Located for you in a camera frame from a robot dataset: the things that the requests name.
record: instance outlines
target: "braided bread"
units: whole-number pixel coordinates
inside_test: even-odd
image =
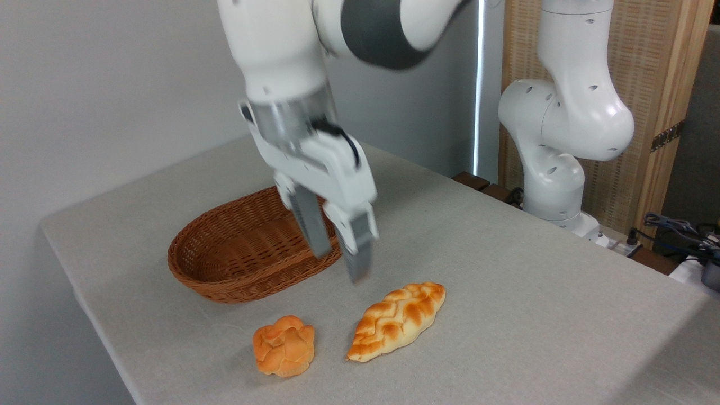
[[[253,335],[258,370],[280,377],[303,374],[315,357],[314,341],[315,328],[304,325],[295,315],[261,327]]]
[[[414,342],[444,301],[445,287],[429,281],[387,294],[363,314],[347,360],[366,362]]]

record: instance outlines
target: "wooden panel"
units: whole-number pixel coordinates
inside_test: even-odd
[[[680,24],[675,35],[675,45],[672,49],[667,81],[660,105],[663,117],[657,121],[655,126],[657,133],[680,122],[688,112],[693,83],[713,8],[713,2],[705,0],[685,0],[682,5]],[[678,143],[679,140],[675,140],[665,145],[651,153],[648,159],[647,173],[639,196],[635,224],[651,235],[654,235],[655,229],[642,226],[642,217],[649,211],[662,211]]]
[[[670,174],[658,176],[657,170],[672,165],[677,141],[651,156],[652,139],[685,116],[712,1],[615,1],[608,65],[633,112],[635,134],[613,161],[580,161],[587,179],[583,210],[612,229],[627,232],[646,207],[658,206],[657,201],[662,206]],[[536,54],[540,6],[541,0],[505,5],[503,88],[519,79],[550,79]],[[499,183],[522,187],[522,178],[518,152],[503,128]]]

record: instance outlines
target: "electrical cord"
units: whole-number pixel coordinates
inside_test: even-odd
[[[648,239],[650,241],[653,241],[656,244],[659,244],[660,246],[663,246],[667,249],[674,250],[676,252],[687,254],[688,256],[694,256],[698,257],[700,259],[705,260],[717,260],[717,258],[713,254],[706,254],[707,249],[689,249],[685,247],[675,246],[671,244],[667,244],[663,241],[660,241],[657,238],[653,238],[652,236],[648,235],[647,233],[640,231],[638,228],[632,227],[630,228],[631,232],[634,232],[636,234],[639,234],[640,236],[644,237],[645,239]]]
[[[655,227],[655,228],[663,228],[667,229],[668,231],[672,231],[675,235],[679,236],[680,238],[693,242],[693,243],[701,243],[705,242],[707,244],[720,247],[720,244],[717,244],[715,241],[712,241],[702,235],[695,229],[692,224],[688,221],[682,221],[677,219],[672,219],[670,217],[667,217],[665,215],[660,215],[658,213],[649,212],[645,214],[643,217],[643,223],[645,226],[649,227]],[[664,235],[666,235],[669,232],[665,232],[658,236],[658,241],[662,239]]]

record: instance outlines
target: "black cable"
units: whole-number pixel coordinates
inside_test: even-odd
[[[685,254],[687,254],[688,256],[699,257],[699,258],[701,258],[701,259],[716,260],[716,258],[715,258],[714,255],[706,255],[706,254],[704,254],[704,252],[701,251],[701,250],[687,249],[687,248],[680,247],[680,246],[675,246],[675,245],[671,245],[671,244],[666,244],[665,242],[662,242],[662,241],[658,240],[657,238],[653,238],[652,236],[648,235],[647,233],[645,233],[645,232],[643,232],[643,231],[640,231],[638,228],[632,227],[632,228],[630,228],[630,229],[631,229],[631,231],[637,232],[639,235],[643,236],[645,239],[648,239],[648,240],[650,240],[650,241],[653,241],[653,242],[655,242],[656,244],[659,244],[660,246],[666,247],[666,248],[668,248],[668,249],[675,250],[675,251],[677,251],[677,252],[685,253]]]
[[[353,150],[353,156],[355,157],[355,169],[360,167],[360,153],[358,152],[358,148],[357,146],[355,146],[353,140],[350,139],[350,136],[345,133],[345,130],[343,130],[343,128],[328,121],[327,117],[313,120],[310,123],[310,126],[313,127],[315,130],[321,130],[325,133],[329,133],[330,135],[342,136],[343,138],[345,138],[345,140],[348,141],[348,145],[350,145],[350,149]]]

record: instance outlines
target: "cable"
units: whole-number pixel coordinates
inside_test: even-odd
[[[345,141],[347,141],[348,145],[350,145],[350,149],[352,149],[353,151],[353,157],[355,158],[355,169],[360,167],[360,153],[358,152],[358,148],[357,146],[355,146],[355,143],[352,141],[352,139],[350,139],[348,134],[345,133],[345,130],[343,130],[343,128],[331,123],[325,116],[313,120],[310,123],[310,126],[316,130],[321,130],[330,135],[342,136],[343,138],[345,138]]]
[[[662,242],[657,238],[653,238],[652,236],[648,235],[647,233],[645,233],[643,231],[640,231],[638,228],[635,228],[635,227],[630,228],[630,230],[637,232],[639,235],[643,236],[645,239],[653,241],[656,244],[659,244],[660,246],[674,250],[676,252],[681,252],[681,253],[687,254],[688,256],[695,256],[695,257],[699,257],[700,259],[705,259],[705,260],[717,260],[717,258],[712,254],[710,254],[710,255],[704,254],[705,253],[704,250],[688,249],[688,248],[684,248],[684,247],[680,247],[680,246],[666,244],[665,242]]]
[[[668,231],[672,231],[675,235],[678,235],[680,238],[685,239],[686,241],[695,242],[695,243],[701,243],[705,242],[710,245],[714,245],[717,247],[720,247],[720,244],[717,244],[715,241],[712,241],[710,239],[707,239],[706,237],[703,237],[700,235],[700,233],[695,229],[692,224],[688,221],[682,221],[677,219],[672,219],[670,217],[667,217],[665,215],[660,215],[658,213],[649,212],[646,213],[643,217],[643,224],[645,226],[650,227],[657,227],[657,228],[663,228],[667,229]],[[664,235],[666,235],[669,232],[665,232],[657,237],[658,241],[662,239]]]

